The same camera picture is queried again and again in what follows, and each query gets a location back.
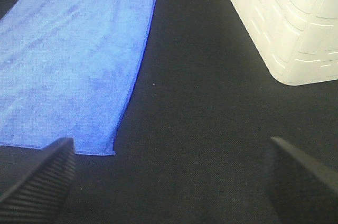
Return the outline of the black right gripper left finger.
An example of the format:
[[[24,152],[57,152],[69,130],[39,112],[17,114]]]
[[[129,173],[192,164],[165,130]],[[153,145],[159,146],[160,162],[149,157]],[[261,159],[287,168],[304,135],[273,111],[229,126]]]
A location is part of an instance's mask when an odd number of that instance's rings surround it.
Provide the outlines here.
[[[76,173],[73,138],[1,170],[1,223],[55,223]]]

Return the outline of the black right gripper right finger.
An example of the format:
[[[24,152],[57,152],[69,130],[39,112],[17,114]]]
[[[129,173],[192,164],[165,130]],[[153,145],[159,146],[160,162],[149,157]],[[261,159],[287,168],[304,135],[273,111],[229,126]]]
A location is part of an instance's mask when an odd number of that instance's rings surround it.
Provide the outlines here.
[[[280,137],[267,145],[266,192],[281,223],[337,223],[337,171]]]

